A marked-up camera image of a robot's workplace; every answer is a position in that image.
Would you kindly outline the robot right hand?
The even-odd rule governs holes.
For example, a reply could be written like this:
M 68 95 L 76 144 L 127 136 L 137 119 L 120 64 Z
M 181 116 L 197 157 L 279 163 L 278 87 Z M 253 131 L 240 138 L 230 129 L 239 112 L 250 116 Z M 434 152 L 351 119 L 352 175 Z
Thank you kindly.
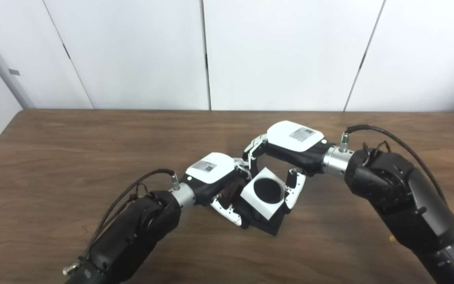
M 268 155 L 292 165 L 305 177 L 313 177 L 324 173 L 323 158 L 333 145 L 320 131 L 292 121 L 280 121 L 253 139 L 242 159 L 252 174 L 258 171 L 258 157 Z

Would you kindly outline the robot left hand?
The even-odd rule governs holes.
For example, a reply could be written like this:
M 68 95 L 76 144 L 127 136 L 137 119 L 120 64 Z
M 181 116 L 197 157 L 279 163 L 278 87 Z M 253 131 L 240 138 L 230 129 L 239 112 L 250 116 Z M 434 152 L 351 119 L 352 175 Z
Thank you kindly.
M 213 209 L 223 217 L 235 225 L 241 226 L 241 215 L 234 212 L 232 205 L 223 208 L 218 196 L 222 190 L 238 179 L 252 179 L 247 162 L 241 158 L 230 157 L 225 153 L 209 153 L 189 166 L 180 179 L 180 185 L 187 193 L 187 197 L 182 199 L 181 205 L 183 208 L 191 205 L 212 205 Z

